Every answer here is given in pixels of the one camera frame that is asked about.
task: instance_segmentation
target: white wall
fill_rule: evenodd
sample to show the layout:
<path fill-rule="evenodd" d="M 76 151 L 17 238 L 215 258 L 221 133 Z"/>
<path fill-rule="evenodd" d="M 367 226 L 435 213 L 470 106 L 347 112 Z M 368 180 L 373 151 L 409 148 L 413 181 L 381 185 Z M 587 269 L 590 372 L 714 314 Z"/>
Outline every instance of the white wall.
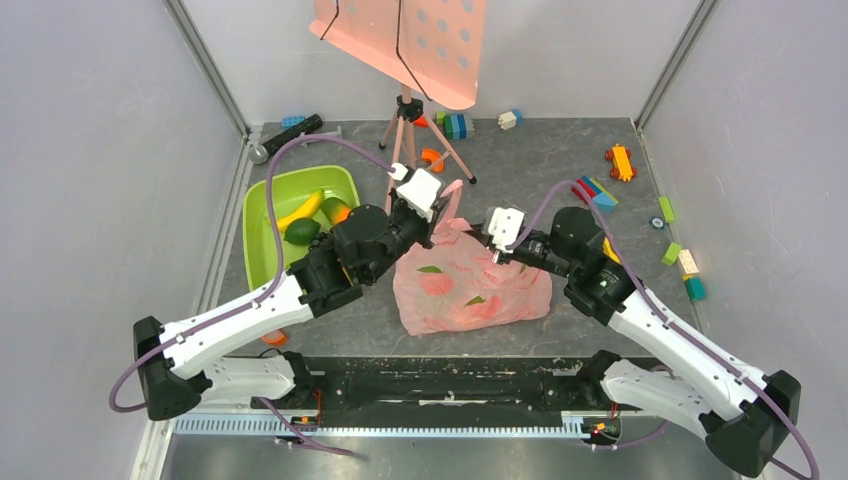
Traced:
<path fill-rule="evenodd" d="M 845 2 L 720 2 L 646 131 L 712 336 L 801 381 L 822 478 L 844 477 L 848 446 L 846 17 Z M 778 456 L 806 474 L 792 443 Z"/>
<path fill-rule="evenodd" d="M 397 83 L 309 33 L 312 1 L 184 2 L 248 122 L 391 113 Z M 697 4 L 488 0 L 471 113 L 635 117 Z"/>
<path fill-rule="evenodd" d="M 107 394 L 196 304 L 239 139 L 161 2 L 3 7 L 0 478 L 127 478 Z"/>

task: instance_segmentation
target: black cable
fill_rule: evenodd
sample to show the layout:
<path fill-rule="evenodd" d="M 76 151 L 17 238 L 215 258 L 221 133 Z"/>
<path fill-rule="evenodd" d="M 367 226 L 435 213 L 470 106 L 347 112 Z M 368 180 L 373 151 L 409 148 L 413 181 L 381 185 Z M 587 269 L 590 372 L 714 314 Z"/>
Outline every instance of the black cable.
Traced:
<path fill-rule="evenodd" d="M 415 77 L 415 74 L 412 73 L 412 70 L 409 68 L 409 65 L 406 64 L 406 61 L 403 59 L 403 57 L 400 54 L 400 18 L 401 18 L 401 12 L 402 11 L 403 11 L 403 0 L 398 0 L 398 28 L 397 28 L 397 36 L 395 37 L 395 54 L 397 54 L 398 60 L 400 60 L 400 63 L 402 63 L 403 66 L 406 68 L 406 71 L 409 72 L 409 75 L 412 76 L 412 79 L 415 80 L 415 84 L 418 85 L 418 89 L 421 90 L 421 93 L 424 94 L 424 97 L 428 101 L 432 102 L 433 99 L 430 98 L 430 95 L 427 95 L 427 92 L 424 91 L 424 87 L 421 86 L 421 83 Z"/>
<path fill-rule="evenodd" d="M 272 350 L 273 350 L 273 351 L 275 351 L 275 352 L 277 352 L 277 355 L 282 355 L 282 354 L 283 354 L 283 352 L 281 352 L 279 348 L 271 347 L 271 348 L 269 348 L 269 349 L 267 349 L 267 350 L 264 350 L 264 351 L 263 351 L 262 353 L 260 353 L 259 355 L 257 355 L 257 356 L 256 356 L 256 358 L 262 358 L 262 357 L 264 357 L 264 356 L 265 356 L 265 354 L 266 354 L 266 353 L 268 353 L 268 352 L 270 352 L 270 351 L 272 351 Z"/>
<path fill-rule="evenodd" d="M 330 31 L 330 27 L 332 27 L 333 24 L 336 23 L 337 18 L 339 18 L 339 0 L 336 0 L 336 14 L 333 15 L 333 19 L 330 20 L 330 23 L 327 24 L 327 29 L 324 30 L 324 33 L 321 34 L 321 38 L 319 38 L 319 40 L 324 40 L 324 35 L 327 35 L 327 32 Z"/>

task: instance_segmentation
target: yellow toy block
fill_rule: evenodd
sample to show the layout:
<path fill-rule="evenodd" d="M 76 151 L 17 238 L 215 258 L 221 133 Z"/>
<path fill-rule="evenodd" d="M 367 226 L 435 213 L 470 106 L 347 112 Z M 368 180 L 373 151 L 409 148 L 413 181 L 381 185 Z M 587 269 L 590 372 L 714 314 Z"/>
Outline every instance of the yellow toy block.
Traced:
<path fill-rule="evenodd" d="M 695 264 L 695 259 L 692 258 L 692 252 L 688 249 L 683 249 L 677 255 L 677 261 L 680 262 L 680 266 L 683 268 L 683 273 L 686 275 L 695 275 L 696 273 L 700 273 L 698 270 L 698 265 Z"/>
<path fill-rule="evenodd" d="M 630 157 L 627 155 L 627 149 L 621 145 L 612 147 L 612 177 L 622 182 L 633 180 L 635 173 L 630 166 Z"/>
<path fill-rule="evenodd" d="M 604 254 L 613 259 L 615 263 L 621 264 L 621 259 L 618 258 L 618 255 L 616 255 L 615 252 L 612 251 L 612 246 L 609 244 L 609 238 L 604 238 Z"/>

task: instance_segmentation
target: green toy block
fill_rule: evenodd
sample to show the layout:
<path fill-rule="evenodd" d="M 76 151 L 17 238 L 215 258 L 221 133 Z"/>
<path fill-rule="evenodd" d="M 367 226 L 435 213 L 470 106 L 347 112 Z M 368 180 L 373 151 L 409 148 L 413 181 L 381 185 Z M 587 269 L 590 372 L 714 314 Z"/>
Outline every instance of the green toy block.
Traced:
<path fill-rule="evenodd" d="M 663 211 L 666 223 L 674 221 L 674 210 L 671 208 L 671 200 L 668 197 L 660 197 L 660 208 Z"/>
<path fill-rule="evenodd" d="M 445 117 L 444 127 L 445 127 L 445 137 L 447 137 L 448 140 L 452 140 L 453 135 L 454 135 L 454 128 L 453 128 L 453 122 L 451 122 L 450 116 Z"/>
<path fill-rule="evenodd" d="M 665 255 L 663 256 L 663 263 L 673 265 L 677 261 L 677 256 L 680 255 L 680 250 L 682 249 L 683 247 L 679 243 L 671 242 L 671 245 L 668 246 L 668 250 L 665 251 Z"/>
<path fill-rule="evenodd" d="M 686 285 L 686 293 L 689 294 L 689 300 L 696 302 L 707 298 L 707 291 L 704 290 L 704 283 L 698 277 L 690 277 L 683 281 Z"/>

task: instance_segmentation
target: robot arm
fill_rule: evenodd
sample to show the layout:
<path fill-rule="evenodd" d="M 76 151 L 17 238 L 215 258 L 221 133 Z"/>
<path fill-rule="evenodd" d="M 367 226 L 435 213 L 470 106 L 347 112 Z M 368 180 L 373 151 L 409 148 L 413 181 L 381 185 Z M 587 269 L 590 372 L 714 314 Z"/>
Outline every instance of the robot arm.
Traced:
<path fill-rule="evenodd" d="M 667 317 L 661 321 L 624 268 L 603 254 L 604 232 L 590 211 L 563 208 L 554 216 L 549 234 L 533 231 L 510 248 L 523 218 L 518 210 L 495 208 L 472 235 L 495 252 L 497 263 L 515 260 L 567 278 L 564 293 L 578 311 L 636 341 L 674 372 L 671 378 L 648 372 L 601 351 L 578 373 L 586 380 L 590 396 L 672 421 L 705 439 L 710 450 L 735 471 L 759 475 L 789 432 L 742 380 L 748 378 L 765 391 L 793 423 L 800 400 L 797 380 L 784 371 L 766 376 L 742 362 L 644 288 Z M 684 335 L 705 345 L 741 376 L 731 374 Z"/>
<path fill-rule="evenodd" d="M 224 355 L 262 335 L 306 322 L 358 299 L 362 286 L 377 281 L 416 243 L 430 248 L 430 235 L 447 203 L 443 183 L 425 170 L 395 164 L 401 183 L 392 209 L 362 205 L 328 234 L 314 239 L 309 253 L 291 264 L 280 281 L 203 314 L 162 324 L 153 317 L 136 322 L 136 358 L 166 342 L 162 353 L 139 368 L 151 420 L 181 415 L 199 403 L 247 402 L 253 396 L 302 403 L 312 388 L 302 356 L 286 352 L 271 358 Z M 261 303 L 259 295 L 265 295 Z M 227 312 L 228 318 L 192 335 L 196 327 Z"/>

